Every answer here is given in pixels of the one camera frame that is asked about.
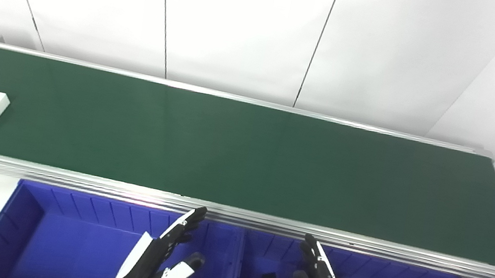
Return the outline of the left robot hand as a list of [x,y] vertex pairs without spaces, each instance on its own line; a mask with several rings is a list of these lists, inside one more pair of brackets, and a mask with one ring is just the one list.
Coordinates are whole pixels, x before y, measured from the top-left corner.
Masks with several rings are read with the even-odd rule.
[[161,269],[160,266],[179,244],[192,239],[190,232],[204,221],[207,210],[206,207],[191,209],[172,222],[157,238],[148,232],[142,234],[115,278],[189,278],[194,275],[205,263],[205,256],[200,252],[192,253],[170,268]]

